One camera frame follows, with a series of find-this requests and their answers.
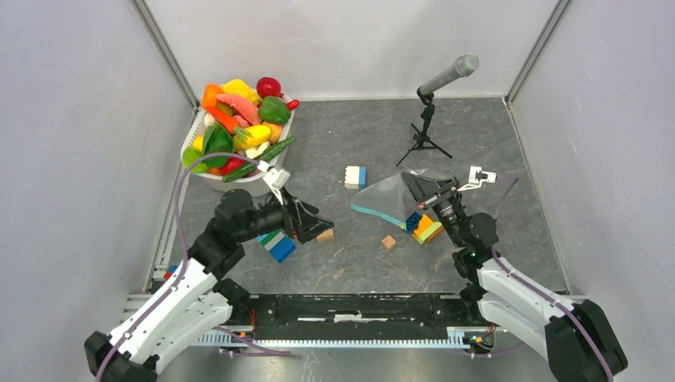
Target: stacked blocks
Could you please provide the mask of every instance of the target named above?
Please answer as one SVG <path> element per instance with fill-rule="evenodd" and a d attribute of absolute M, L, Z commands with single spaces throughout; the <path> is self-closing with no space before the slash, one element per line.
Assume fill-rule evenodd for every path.
<path fill-rule="evenodd" d="M 347 166 L 345 170 L 345 187 L 347 189 L 365 188 L 365 166 Z"/>
<path fill-rule="evenodd" d="M 432 241 L 442 230 L 443 225 L 438 221 L 433 221 L 425 213 L 422 215 L 422 219 L 419 220 L 419 224 L 412 233 L 412 237 L 414 237 L 418 243 L 424 244 Z"/>
<path fill-rule="evenodd" d="M 258 236 L 258 242 L 270 252 L 278 263 L 281 263 L 295 251 L 295 244 L 280 229 L 267 235 Z"/>

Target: red tomato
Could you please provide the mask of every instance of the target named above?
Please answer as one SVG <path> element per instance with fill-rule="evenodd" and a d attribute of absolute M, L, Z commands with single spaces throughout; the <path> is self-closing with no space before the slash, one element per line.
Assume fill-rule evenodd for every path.
<path fill-rule="evenodd" d="M 243 160 L 243 159 L 230 158 L 225 163 L 225 165 L 220 168 L 220 175 L 227 175 L 227 174 L 231 173 L 232 171 L 240 168 L 244 164 L 246 164 L 246 161 Z"/>
<path fill-rule="evenodd" d="M 260 98 L 265 98 L 267 96 L 278 97 L 281 95 L 281 84 L 272 77 L 263 77 L 258 80 L 256 91 Z"/>

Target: orange block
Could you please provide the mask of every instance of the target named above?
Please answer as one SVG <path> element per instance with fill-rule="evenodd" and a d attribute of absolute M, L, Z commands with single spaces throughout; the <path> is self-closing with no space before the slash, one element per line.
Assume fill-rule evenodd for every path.
<path fill-rule="evenodd" d="M 427 231 L 427 228 L 431 227 L 432 224 L 434 224 L 434 221 L 426 213 L 423 214 L 422 219 L 419 220 L 417 228 L 415 228 L 415 231 L 413 231 L 414 235 L 421 236 L 424 231 Z"/>

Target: toy building block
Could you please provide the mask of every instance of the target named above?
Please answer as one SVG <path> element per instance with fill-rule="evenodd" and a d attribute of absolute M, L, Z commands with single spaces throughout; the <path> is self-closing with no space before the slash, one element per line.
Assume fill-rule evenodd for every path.
<path fill-rule="evenodd" d="M 442 230 L 443 225 L 437 221 L 433 221 L 425 213 L 422 215 L 422 219 L 419 220 L 419 224 L 412 233 L 412 237 L 414 237 L 418 243 L 424 244 L 433 240 Z"/>
<path fill-rule="evenodd" d="M 405 228 L 403 230 L 411 234 L 415 231 L 417 226 L 419 225 L 419 221 L 422 219 L 422 215 L 419 214 L 419 212 L 413 212 L 408 218 L 405 220 Z"/>
<path fill-rule="evenodd" d="M 321 235 L 317 236 L 317 241 L 327 241 L 332 240 L 335 237 L 332 229 L 322 232 Z"/>
<path fill-rule="evenodd" d="M 365 166 L 347 166 L 345 170 L 345 187 L 347 189 L 365 188 Z"/>
<path fill-rule="evenodd" d="M 396 240 L 391 235 L 387 235 L 384 239 L 382 239 L 382 245 L 384 245 L 385 248 L 387 248 L 387 251 L 391 251 L 392 248 L 396 245 Z"/>
<path fill-rule="evenodd" d="M 295 251 L 293 240 L 284 235 L 280 229 L 267 235 L 258 236 L 258 242 L 270 252 L 278 263 L 281 263 Z"/>

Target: green zucchini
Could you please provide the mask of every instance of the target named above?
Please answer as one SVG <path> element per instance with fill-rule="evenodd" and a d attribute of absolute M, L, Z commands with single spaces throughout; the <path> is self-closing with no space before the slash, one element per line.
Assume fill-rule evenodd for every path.
<path fill-rule="evenodd" d="M 288 137 L 283 141 L 275 144 L 274 146 L 269 146 L 262 154 L 255 157 L 255 160 L 269 162 L 274 157 L 281 154 L 286 148 L 288 148 L 288 146 L 290 146 L 294 140 L 295 137 Z M 245 177 L 246 175 L 253 172 L 253 170 L 255 169 L 256 165 L 254 165 L 253 163 L 246 163 L 245 165 L 232 171 L 231 173 L 225 174 L 225 176 L 223 176 L 223 182 L 235 181 L 241 177 Z"/>

